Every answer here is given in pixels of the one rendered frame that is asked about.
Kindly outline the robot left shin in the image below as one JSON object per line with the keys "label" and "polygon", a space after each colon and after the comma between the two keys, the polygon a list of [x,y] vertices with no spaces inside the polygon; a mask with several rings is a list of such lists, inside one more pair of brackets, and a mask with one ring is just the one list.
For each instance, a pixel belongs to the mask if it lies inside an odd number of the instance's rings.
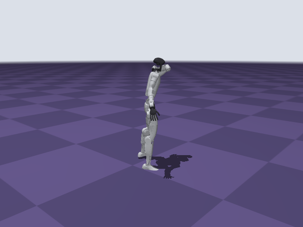
{"label": "robot left shin", "polygon": [[[150,134],[148,136],[150,136]],[[142,153],[145,153],[145,142],[144,142],[145,137],[147,137],[147,136],[145,136],[143,134],[141,135],[141,144],[142,144],[141,152]]]}

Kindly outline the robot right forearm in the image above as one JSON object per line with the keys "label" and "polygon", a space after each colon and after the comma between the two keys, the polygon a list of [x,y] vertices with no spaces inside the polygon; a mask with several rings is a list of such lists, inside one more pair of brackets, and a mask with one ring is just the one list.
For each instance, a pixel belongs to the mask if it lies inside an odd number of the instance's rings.
{"label": "robot right forearm", "polygon": [[152,88],[148,89],[148,98],[149,98],[149,104],[150,107],[154,106],[154,94],[152,94]]}

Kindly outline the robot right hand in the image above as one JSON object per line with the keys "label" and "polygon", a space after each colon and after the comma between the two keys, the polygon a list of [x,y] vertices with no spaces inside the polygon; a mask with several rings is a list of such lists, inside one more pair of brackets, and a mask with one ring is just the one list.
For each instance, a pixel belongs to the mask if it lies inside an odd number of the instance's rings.
{"label": "robot right hand", "polygon": [[[151,121],[152,121],[152,119],[153,119],[153,117],[154,117],[154,119],[155,119],[155,121],[156,121],[156,118],[157,118],[157,120],[158,120],[158,117],[157,117],[157,114],[160,116],[160,114],[158,113],[158,111],[156,111],[156,109],[155,109],[155,104],[154,104],[154,106],[152,106],[152,107],[150,107],[150,119],[151,119]],[[151,116],[152,115],[152,116]],[[154,116],[153,116],[154,115]],[[155,118],[155,115],[156,115],[156,118]],[[153,119],[153,121],[154,121],[154,119]]]}

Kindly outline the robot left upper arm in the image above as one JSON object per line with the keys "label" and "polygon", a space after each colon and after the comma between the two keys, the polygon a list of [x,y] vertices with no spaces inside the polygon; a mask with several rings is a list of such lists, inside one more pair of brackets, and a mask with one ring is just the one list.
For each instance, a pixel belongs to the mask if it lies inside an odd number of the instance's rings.
{"label": "robot left upper arm", "polygon": [[159,72],[159,74],[160,74],[160,77],[163,75],[163,74],[165,74],[167,71],[170,71],[170,69],[171,69],[171,67],[167,64],[167,65],[165,65],[165,71],[161,71],[161,72]]}

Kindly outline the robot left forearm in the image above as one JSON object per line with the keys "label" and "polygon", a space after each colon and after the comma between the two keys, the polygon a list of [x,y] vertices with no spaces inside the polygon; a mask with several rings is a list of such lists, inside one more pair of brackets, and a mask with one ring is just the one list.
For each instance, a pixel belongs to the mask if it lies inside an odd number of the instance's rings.
{"label": "robot left forearm", "polygon": [[[166,65],[166,64],[165,64]],[[162,68],[161,68],[161,71],[165,71],[165,65],[162,65]],[[160,67],[157,67],[157,66],[153,66],[152,68],[157,68],[157,69],[159,69]],[[158,73],[159,72],[161,72],[161,71],[158,71]]]}

